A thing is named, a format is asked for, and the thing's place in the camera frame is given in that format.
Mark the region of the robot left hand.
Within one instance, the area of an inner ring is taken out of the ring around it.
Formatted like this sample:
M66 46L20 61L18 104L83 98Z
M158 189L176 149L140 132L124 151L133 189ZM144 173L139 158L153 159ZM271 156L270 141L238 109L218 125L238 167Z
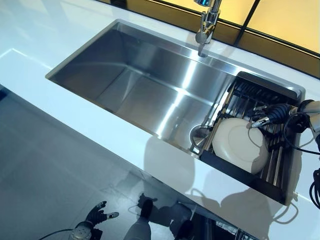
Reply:
M91 223L93 226L100 224L106 220L117 218L119 212L104 213L103 208L107 205L107 201L101 201L88 213L85 218L86 222Z

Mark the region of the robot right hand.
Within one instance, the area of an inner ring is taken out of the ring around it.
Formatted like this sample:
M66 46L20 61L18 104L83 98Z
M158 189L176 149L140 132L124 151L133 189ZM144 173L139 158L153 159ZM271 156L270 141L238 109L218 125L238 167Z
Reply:
M296 113L298 107L287 103L261 105L252 110L251 128L259 128L268 124L283 124L289 116Z

